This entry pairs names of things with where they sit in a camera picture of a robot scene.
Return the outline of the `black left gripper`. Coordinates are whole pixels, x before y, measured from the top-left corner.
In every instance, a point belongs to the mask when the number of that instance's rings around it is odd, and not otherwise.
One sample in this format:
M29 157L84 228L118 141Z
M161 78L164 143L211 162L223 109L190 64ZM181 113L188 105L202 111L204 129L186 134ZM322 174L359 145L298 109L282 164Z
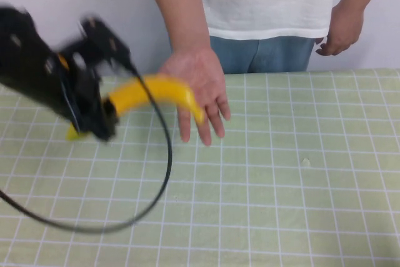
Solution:
M100 96L95 67L103 58L89 40L74 41L59 52L61 87L72 126L107 142L116 135L119 117L113 102Z

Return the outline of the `person's right hand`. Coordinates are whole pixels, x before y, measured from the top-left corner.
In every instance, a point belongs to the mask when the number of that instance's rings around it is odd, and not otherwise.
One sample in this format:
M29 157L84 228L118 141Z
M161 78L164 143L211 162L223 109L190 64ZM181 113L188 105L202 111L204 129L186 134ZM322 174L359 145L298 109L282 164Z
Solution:
M208 46L175 49L160 67L159 73L185 82L204 113L204 121L197 123L201 142L212 144L211 132L223 138L223 120L231 118L226 93L226 81L215 52Z

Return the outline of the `person's left hand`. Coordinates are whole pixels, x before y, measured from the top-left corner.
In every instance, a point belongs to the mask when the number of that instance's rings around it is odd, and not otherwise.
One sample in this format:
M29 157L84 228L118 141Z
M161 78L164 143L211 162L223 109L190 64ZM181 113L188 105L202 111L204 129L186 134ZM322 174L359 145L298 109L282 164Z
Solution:
M337 4L332 9L331 23L326 41L317 38L316 53L320 56L337 56L355 44L361 34L364 23L364 10L344 4Z

